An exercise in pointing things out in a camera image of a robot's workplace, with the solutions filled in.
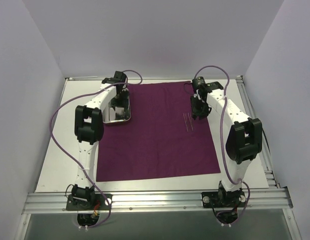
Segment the steel instrument tray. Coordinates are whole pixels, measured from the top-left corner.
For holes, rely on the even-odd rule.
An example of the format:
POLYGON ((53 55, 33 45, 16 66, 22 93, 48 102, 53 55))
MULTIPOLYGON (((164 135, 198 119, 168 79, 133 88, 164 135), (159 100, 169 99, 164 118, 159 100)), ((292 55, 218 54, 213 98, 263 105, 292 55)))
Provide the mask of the steel instrument tray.
POLYGON ((131 118, 130 95, 121 93, 115 96, 103 110, 103 123, 106 125, 127 122, 131 118))

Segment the white thin instrument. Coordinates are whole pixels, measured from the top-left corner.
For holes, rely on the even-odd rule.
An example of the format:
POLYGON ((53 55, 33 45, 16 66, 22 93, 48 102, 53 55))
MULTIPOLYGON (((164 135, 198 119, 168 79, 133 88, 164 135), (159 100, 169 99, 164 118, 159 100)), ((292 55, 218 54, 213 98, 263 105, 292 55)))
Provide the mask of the white thin instrument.
POLYGON ((186 126, 186 131, 189 132, 188 124, 187 124, 187 118, 186 118, 185 113, 183 113, 183 118, 184 118, 184 122, 185 122, 185 126, 186 126))

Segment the purple cloth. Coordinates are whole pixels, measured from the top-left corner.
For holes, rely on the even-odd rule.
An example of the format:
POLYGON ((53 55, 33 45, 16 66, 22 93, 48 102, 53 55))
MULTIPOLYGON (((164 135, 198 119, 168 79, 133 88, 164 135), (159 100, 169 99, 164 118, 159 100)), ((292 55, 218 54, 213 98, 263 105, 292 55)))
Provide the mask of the purple cloth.
POLYGON ((104 126, 98 182, 220 172, 208 120, 192 120, 191 129, 189 86, 184 82, 141 84, 129 86, 129 92, 130 120, 104 126))

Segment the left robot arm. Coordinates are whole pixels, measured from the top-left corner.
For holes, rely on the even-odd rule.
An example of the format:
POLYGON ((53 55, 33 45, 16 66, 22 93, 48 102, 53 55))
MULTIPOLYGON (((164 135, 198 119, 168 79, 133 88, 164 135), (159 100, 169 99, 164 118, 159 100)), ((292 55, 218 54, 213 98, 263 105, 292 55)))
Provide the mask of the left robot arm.
POLYGON ((85 210, 95 205, 95 188, 88 178, 94 177, 95 153, 104 134, 104 124, 123 123, 131 118, 127 76, 116 71, 102 80, 101 93, 75 109, 75 136, 79 142, 79 170, 72 198, 85 210))

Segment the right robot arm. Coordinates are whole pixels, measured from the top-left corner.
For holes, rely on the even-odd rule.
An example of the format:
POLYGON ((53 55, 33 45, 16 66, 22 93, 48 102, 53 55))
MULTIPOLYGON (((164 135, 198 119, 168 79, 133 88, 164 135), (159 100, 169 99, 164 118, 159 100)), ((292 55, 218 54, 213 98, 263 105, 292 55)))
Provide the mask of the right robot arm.
POLYGON ((217 81, 206 83, 203 77, 191 81, 193 95, 191 116, 203 119, 215 111, 220 116, 219 134, 225 174, 219 184, 218 203, 229 206, 234 193, 242 189, 245 173, 262 150, 262 123, 245 114, 226 94, 217 81))

